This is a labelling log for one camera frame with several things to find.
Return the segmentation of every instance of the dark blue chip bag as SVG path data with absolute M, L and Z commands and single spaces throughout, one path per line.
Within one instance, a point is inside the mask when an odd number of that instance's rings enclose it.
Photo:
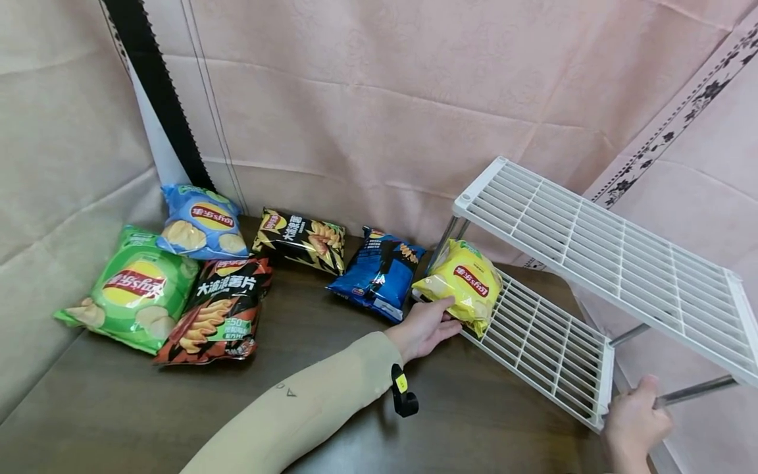
M 424 249 L 366 226 L 363 236 L 363 245 L 345 274 L 327 289 L 393 322 L 401 322 L 402 303 Z

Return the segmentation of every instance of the metal shelf leg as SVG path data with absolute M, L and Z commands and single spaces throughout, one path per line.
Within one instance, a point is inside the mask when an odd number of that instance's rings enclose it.
M 638 336 L 638 335 L 644 333 L 648 329 L 650 329 L 650 326 L 648 326 L 646 324 L 641 324 L 641 325 L 637 326 L 636 328 L 633 328 L 633 329 L 631 329 L 629 331 L 626 331 L 624 334 L 618 336 L 616 339 L 613 339 L 612 341 L 610 341 L 608 343 L 608 345 L 611 346 L 611 347 L 616 347 L 619 344 L 623 344 L 624 342 L 629 341 L 633 337 Z
M 463 238 L 463 234 L 465 234 L 466 230 L 468 230 L 469 224 L 471 224 L 471 221 L 468 219 L 463 219 L 463 225 L 461 226 L 461 230 L 456 234 L 456 240 L 461 240 Z
M 693 398 L 702 397 L 703 395 L 734 387 L 735 385 L 739 384 L 734 377 L 731 375 L 724 375 L 723 377 L 705 381 L 702 384 L 693 385 L 691 387 L 673 391 L 670 394 L 661 395 L 656 399 L 656 408 L 663 408 L 668 405 L 673 405 L 674 403 L 692 400 Z
M 442 252 L 442 247 L 445 246 L 445 243 L 447 242 L 447 240 L 450 238 L 450 235 L 455 230 L 456 224 L 458 224 L 459 219 L 460 218 L 456 216 L 453 216 L 452 218 L 450 218 L 450 222 L 448 222 L 447 228 L 445 229 L 445 232 L 442 234 L 442 238 L 440 239 L 440 242 L 437 244 L 437 248 L 434 249 L 434 252 L 431 254 L 431 259 L 429 259 L 429 265 L 427 265 L 427 268 L 424 270 L 424 276 L 429 275 L 431 266 L 434 265 L 434 261 L 437 260 L 437 257 L 440 255 L 440 252 Z

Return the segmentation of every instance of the beige sleeve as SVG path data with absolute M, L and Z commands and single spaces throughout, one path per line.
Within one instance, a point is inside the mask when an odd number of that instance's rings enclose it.
M 216 433 L 182 474 L 282 472 L 387 391 L 394 363 L 402 366 L 400 353 L 384 333 L 358 339 L 270 388 Z

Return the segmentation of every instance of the wooden table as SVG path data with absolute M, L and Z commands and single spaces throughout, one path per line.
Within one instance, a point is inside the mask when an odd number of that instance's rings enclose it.
M 358 243 L 349 242 L 348 254 Z M 577 314 L 563 280 L 505 270 Z M 0 425 L 0 471 L 179 472 L 270 386 L 387 327 L 325 290 L 330 281 L 291 262 L 276 267 L 253 361 L 159 369 L 143 353 L 83 332 Z M 289 472 L 602 472 L 595 434 L 462 337 L 406 374 L 417 415 L 398 417 L 387 394 Z

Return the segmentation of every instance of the shelf rack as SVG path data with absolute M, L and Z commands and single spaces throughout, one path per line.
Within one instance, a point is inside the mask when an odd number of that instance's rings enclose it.
M 481 340 L 465 333 L 595 431 L 603 427 L 610 401 L 614 348 L 648 328 L 728 372 L 664 395 L 659 406 L 737 384 L 758 387 L 758 325 L 734 272 L 502 156 L 454 202 L 453 217 L 430 267 L 447 239 L 462 238 L 470 224 L 641 322 L 611 340 L 503 274 L 503 291 L 487 333 Z

